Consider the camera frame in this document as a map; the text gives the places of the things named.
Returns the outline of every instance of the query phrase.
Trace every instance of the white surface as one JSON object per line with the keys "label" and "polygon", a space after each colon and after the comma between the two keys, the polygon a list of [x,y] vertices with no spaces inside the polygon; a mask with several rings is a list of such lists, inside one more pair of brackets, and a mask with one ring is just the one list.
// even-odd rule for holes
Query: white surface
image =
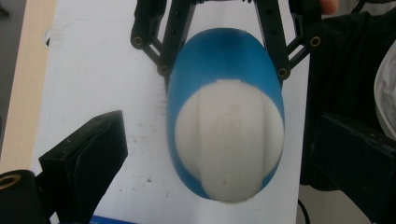
{"label": "white surface", "polygon": [[[170,161],[163,79],[144,52],[129,42],[135,4],[58,0],[32,169],[38,173],[37,158],[83,123],[122,109],[129,157],[96,215],[138,223],[295,223],[307,59],[284,83],[285,146],[274,179],[245,203],[204,200],[181,183]],[[288,1],[279,4],[290,42]],[[260,39],[255,15],[253,5],[240,1],[206,3],[196,8],[190,36],[208,28],[234,27]]]}
{"label": "white surface", "polygon": [[396,140],[396,42],[390,47],[378,68],[374,94],[376,114],[384,133]]}
{"label": "white surface", "polygon": [[210,198],[253,197],[279,162],[284,124],[274,102],[240,80],[202,87],[177,118],[177,154]]}

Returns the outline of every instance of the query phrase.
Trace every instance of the white paper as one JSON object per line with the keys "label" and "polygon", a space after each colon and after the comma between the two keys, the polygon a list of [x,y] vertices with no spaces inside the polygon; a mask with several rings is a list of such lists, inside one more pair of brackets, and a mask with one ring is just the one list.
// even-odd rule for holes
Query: white paper
{"label": "white paper", "polygon": [[[129,156],[98,205],[97,216],[136,223],[295,223],[308,60],[284,82],[286,138],[273,180],[244,203],[202,199],[182,184],[170,161],[163,78],[149,57],[130,44],[135,4],[58,0],[32,169],[38,174],[37,158],[89,119],[121,109]],[[290,42],[294,29],[288,1],[279,4]],[[239,28],[261,40],[255,7],[247,2],[197,6],[189,36],[215,27]]]}

